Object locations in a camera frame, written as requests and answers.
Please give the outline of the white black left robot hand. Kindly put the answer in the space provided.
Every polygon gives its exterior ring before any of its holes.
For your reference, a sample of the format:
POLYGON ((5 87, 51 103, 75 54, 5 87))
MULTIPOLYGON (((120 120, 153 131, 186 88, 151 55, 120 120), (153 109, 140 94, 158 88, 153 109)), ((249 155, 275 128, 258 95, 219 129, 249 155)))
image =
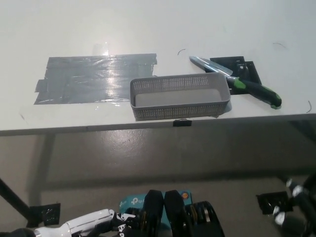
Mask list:
POLYGON ((113 229, 121 231, 135 220, 135 215, 102 209, 67 221, 58 228, 37 228, 34 233, 37 237, 96 237, 113 229))

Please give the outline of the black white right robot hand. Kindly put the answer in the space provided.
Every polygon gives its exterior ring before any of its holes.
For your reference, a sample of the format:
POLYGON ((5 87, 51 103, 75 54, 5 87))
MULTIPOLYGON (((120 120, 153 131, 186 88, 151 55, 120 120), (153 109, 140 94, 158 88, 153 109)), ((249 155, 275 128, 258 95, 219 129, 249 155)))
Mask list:
POLYGON ((288 214, 276 205, 273 210, 274 223, 280 231, 291 237, 314 237, 316 235, 316 200, 310 191, 293 179, 280 176, 279 179, 291 193, 294 204, 303 217, 288 214))

